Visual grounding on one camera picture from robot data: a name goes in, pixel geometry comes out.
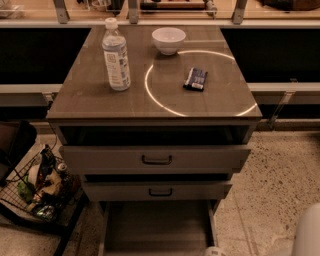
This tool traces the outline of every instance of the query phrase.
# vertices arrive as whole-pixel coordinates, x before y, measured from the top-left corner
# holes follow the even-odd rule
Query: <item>white bowl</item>
[[[92,6],[99,12],[106,12],[107,11],[107,5],[100,4],[98,0],[92,1]]]
[[[163,27],[152,32],[153,43],[164,55],[172,55],[183,45],[186,33],[178,28]]]

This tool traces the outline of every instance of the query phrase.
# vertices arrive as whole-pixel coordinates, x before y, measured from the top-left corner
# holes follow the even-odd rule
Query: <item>bottle cap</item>
[[[117,19],[115,18],[107,18],[105,22],[106,22],[106,29],[118,28]]]

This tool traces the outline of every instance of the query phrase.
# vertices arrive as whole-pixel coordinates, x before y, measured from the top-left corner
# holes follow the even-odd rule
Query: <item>wire basket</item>
[[[64,163],[63,159],[55,156],[56,165],[58,166],[61,163]],[[42,221],[52,222],[55,221],[64,207],[69,203],[70,199],[75,195],[78,190],[78,177],[70,175],[68,172],[65,173],[65,177],[69,180],[69,183],[72,182],[73,190],[70,193],[59,194],[58,196],[51,197],[50,200],[47,200],[41,205],[43,211],[47,211],[47,217],[44,217],[39,214],[38,211],[30,210],[31,203],[27,203],[18,193],[18,184],[24,182],[24,177],[29,173],[29,170],[34,165],[39,165],[41,162],[41,154],[36,154],[27,164],[24,165],[20,170],[14,169],[11,174],[6,179],[6,184],[0,191],[0,202],[2,202],[6,207],[14,211],[17,215],[25,218],[38,218]],[[54,206],[54,214],[52,213],[48,217],[48,210],[52,211]]]

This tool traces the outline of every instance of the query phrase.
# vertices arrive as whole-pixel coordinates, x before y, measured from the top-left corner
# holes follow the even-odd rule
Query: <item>drawer handle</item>
[[[149,196],[153,196],[153,197],[169,197],[169,196],[172,196],[172,188],[170,188],[168,191],[165,191],[165,192],[160,192],[160,191],[157,191],[157,192],[152,192],[152,189],[149,188]]]
[[[169,165],[172,163],[172,156],[168,157],[168,160],[148,160],[145,155],[141,157],[142,163],[149,165]]]

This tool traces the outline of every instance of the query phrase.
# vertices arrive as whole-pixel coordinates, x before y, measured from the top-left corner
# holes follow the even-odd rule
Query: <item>water bottle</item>
[[[104,58],[107,65],[109,84],[116,91],[129,88],[130,70],[127,54],[127,42],[118,30],[117,20],[107,18],[106,33],[102,40]]]

